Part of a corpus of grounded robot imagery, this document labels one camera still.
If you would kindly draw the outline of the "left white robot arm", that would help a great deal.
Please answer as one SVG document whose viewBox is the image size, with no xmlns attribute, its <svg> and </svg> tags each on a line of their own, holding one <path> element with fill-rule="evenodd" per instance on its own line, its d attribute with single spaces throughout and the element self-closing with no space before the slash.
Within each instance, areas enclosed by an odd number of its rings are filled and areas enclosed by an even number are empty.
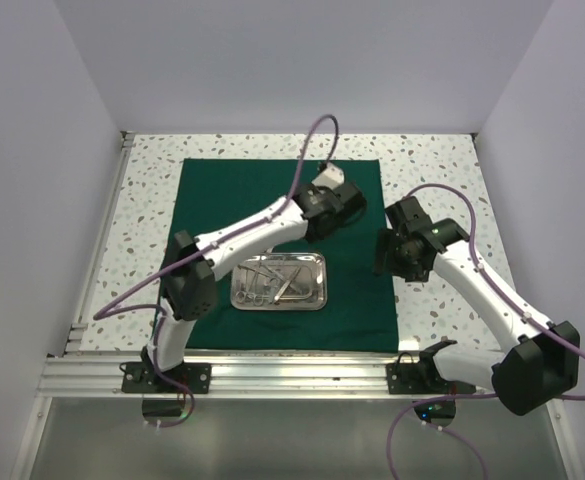
<svg viewBox="0 0 585 480">
<path fill-rule="evenodd" d="M 278 245 L 324 240 L 367 207 L 362 191 L 345 181 L 336 186 L 302 185 L 255 214 L 217 231 L 172 237 L 165 252 L 157 325 L 146 346 L 150 363 L 144 379 L 157 392 L 173 390 L 196 322 L 216 307 L 217 282 L 240 263 Z"/>
</svg>

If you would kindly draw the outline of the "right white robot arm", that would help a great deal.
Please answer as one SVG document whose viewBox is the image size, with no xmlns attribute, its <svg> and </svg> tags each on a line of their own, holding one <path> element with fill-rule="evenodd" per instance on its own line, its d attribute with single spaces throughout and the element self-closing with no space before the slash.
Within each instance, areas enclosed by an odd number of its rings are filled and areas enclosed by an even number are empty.
<svg viewBox="0 0 585 480">
<path fill-rule="evenodd" d="M 450 218 L 432 221 L 413 196 L 385 214 L 389 225 L 377 236 L 375 274 L 409 283 L 425 283 L 436 274 L 498 343 L 495 350 L 470 351 L 455 340 L 441 340 L 415 357 L 402 352 L 386 368 L 390 392 L 461 394 L 484 388 L 523 416 L 576 386 L 578 331 L 568 321 L 551 321 L 502 280 L 478 254 L 473 229 Z"/>
</svg>

